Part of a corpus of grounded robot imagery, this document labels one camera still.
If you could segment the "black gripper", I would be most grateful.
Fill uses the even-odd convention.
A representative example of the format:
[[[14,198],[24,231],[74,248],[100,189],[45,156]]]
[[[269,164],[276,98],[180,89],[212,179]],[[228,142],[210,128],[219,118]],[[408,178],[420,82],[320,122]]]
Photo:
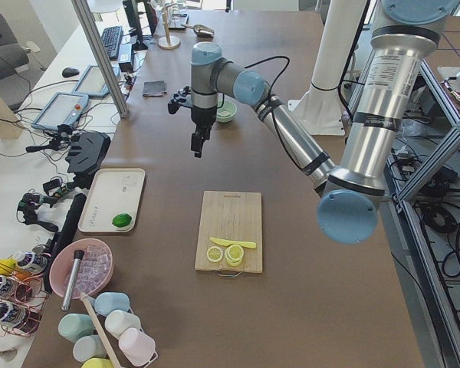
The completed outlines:
[[[180,107],[191,110],[191,120],[196,131],[191,136],[191,151],[194,157],[202,157],[205,140],[210,140],[212,125],[216,121],[217,93],[201,93],[185,86],[178,90],[168,102],[169,114],[175,114]]]

